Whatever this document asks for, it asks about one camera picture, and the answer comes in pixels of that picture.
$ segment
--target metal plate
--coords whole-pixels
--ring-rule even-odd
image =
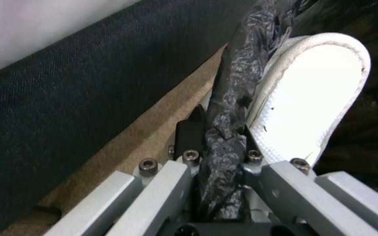
[[[378,230],[378,193],[345,172],[319,176],[315,182]]]
[[[173,219],[181,212],[191,182],[187,165],[168,161],[107,236],[156,235],[166,219]]]
[[[104,235],[141,191],[140,179],[115,171],[45,236]]]

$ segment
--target white slipper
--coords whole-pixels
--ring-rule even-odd
[[[313,166],[369,70],[366,48],[340,33],[294,38],[279,48],[247,121],[267,162],[298,157]]]

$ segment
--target black plastic sheet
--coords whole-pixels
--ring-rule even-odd
[[[248,215],[240,189],[246,112],[267,61],[289,36],[299,6],[296,0],[258,1],[223,53],[207,111],[200,221],[242,221]]]

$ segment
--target shoe sole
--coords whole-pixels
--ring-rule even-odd
[[[292,44],[270,60],[247,124],[268,163],[297,157],[313,166],[361,92],[370,57],[340,33]]]

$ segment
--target dark fabric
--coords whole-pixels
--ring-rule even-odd
[[[254,0],[144,0],[0,70],[0,230],[223,46]]]

